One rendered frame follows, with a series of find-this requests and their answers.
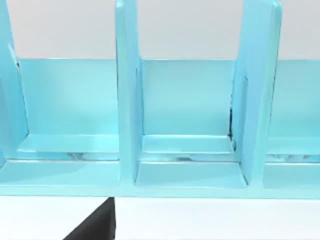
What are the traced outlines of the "light blue rack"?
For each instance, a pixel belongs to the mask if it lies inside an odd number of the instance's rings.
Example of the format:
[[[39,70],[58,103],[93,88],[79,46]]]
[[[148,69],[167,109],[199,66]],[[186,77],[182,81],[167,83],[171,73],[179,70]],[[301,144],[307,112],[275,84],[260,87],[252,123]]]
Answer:
[[[113,7],[115,58],[24,58],[0,0],[0,196],[320,199],[320,59],[278,58],[279,0],[243,0],[236,59],[142,58]]]

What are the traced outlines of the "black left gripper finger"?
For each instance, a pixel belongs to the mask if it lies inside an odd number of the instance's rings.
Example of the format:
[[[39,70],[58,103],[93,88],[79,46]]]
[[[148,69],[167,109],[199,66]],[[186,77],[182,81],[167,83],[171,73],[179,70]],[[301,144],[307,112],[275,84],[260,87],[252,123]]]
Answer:
[[[115,198],[108,197],[63,240],[115,240]]]

